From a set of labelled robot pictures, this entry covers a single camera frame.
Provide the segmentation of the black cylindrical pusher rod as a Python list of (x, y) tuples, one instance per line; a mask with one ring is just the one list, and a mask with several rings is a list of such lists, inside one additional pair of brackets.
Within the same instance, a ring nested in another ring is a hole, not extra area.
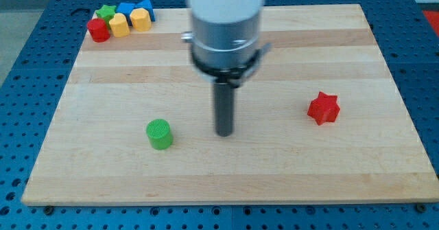
[(235, 90), (227, 82), (213, 84), (215, 132), (220, 137), (233, 133)]

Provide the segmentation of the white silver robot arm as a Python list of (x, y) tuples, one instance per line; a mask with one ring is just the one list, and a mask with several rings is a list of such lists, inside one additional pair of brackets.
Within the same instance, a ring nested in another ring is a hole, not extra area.
[(235, 89), (259, 68), (270, 44), (259, 46), (260, 16), (265, 0), (187, 0), (194, 67), (213, 86), (215, 132), (227, 137), (234, 130)]

